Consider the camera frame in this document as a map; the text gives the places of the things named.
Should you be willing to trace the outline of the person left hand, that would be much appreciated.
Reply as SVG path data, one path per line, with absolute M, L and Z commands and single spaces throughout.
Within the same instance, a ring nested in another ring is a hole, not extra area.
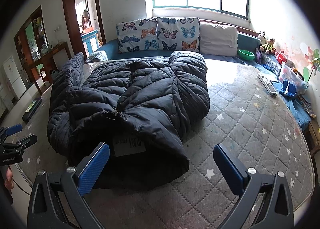
M 8 191 L 11 191 L 14 188 L 13 173 L 9 166 L 6 171 L 4 185 Z

